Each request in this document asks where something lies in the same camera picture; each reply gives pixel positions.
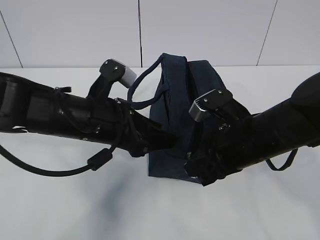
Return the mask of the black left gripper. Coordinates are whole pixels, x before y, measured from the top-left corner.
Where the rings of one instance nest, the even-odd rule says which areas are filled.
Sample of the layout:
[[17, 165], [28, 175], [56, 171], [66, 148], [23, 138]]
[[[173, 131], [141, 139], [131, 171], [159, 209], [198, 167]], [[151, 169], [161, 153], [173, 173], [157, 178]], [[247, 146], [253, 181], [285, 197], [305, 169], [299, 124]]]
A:
[[134, 157], [143, 157], [145, 154], [171, 149], [178, 138], [161, 129], [161, 126], [151, 119], [135, 111], [131, 105], [121, 99], [115, 100], [116, 109], [120, 111], [120, 126], [112, 148], [126, 150]]

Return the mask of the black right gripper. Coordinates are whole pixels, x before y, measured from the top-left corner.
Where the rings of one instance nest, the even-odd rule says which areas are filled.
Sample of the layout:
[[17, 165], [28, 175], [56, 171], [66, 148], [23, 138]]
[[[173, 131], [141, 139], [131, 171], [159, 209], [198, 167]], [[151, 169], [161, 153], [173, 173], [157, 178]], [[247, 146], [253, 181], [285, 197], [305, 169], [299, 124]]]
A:
[[206, 187], [243, 170], [243, 144], [235, 141], [210, 145], [188, 158], [187, 175]]

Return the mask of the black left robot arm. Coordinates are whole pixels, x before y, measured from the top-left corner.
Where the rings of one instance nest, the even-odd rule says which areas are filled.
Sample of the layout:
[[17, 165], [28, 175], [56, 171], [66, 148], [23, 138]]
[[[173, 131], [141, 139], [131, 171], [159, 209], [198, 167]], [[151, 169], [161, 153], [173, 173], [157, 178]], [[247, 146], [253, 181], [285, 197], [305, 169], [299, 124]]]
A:
[[115, 146], [133, 157], [172, 148], [177, 138], [122, 99], [71, 94], [26, 78], [0, 75], [0, 130], [37, 133]]

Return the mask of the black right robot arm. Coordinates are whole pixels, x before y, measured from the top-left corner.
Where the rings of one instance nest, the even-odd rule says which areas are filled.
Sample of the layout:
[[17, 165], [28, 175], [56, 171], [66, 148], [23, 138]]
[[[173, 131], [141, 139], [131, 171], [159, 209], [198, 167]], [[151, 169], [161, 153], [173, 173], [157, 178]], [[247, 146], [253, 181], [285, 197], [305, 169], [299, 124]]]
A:
[[319, 145], [320, 75], [316, 73], [290, 98], [216, 133], [184, 169], [207, 186], [261, 162], [273, 171], [283, 171], [291, 166], [299, 148]]

